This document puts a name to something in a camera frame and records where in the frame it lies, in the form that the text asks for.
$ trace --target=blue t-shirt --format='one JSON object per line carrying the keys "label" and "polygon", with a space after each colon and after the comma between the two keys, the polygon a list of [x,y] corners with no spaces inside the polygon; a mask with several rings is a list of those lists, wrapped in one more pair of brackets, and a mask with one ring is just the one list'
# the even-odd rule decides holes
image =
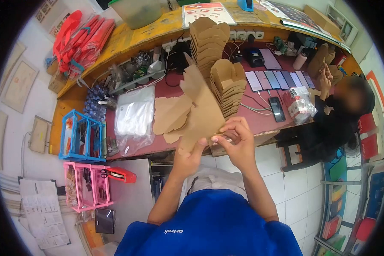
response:
{"label": "blue t-shirt", "polygon": [[134,222],[115,256],[302,255],[289,226],[265,222],[240,194],[205,189],[183,200],[160,226]]}

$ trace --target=pink water bottle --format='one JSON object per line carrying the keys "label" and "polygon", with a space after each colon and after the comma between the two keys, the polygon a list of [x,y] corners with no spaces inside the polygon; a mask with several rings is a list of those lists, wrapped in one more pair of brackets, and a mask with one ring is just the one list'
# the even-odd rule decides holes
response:
{"label": "pink water bottle", "polygon": [[308,54],[305,53],[305,51],[301,51],[299,55],[297,55],[296,60],[293,63],[293,68],[296,70],[300,70],[303,66],[303,64],[306,62]]}

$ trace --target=green container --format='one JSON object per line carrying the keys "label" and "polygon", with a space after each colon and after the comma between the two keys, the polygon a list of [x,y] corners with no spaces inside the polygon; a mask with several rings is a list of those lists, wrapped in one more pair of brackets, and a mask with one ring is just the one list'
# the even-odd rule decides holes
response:
{"label": "green container", "polygon": [[176,0],[179,4],[180,7],[184,6],[184,5],[188,5],[188,4],[195,4],[195,3],[210,3],[210,0],[200,0],[200,1],[197,1],[197,0]]}
{"label": "green container", "polygon": [[112,0],[108,5],[131,29],[145,27],[162,16],[157,0]]}

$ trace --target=scissors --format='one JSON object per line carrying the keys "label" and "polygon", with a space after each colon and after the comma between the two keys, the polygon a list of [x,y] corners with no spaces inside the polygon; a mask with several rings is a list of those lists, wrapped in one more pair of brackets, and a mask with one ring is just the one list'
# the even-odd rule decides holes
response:
{"label": "scissors", "polygon": [[106,177],[108,177],[108,171],[107,170],[101,169],[100,172],[101,172],[101,178],[105,179]]}

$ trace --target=row of smartphones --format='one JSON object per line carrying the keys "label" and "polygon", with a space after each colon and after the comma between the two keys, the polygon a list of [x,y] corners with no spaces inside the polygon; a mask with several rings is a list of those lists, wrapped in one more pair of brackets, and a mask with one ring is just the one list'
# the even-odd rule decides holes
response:
{"label": "row of smartphones", "polygon": [[282,89],[291,87],[314,88],[312,79],[306,72],[296,71],[250,71],[246,72],[246,78],[252,91]]}

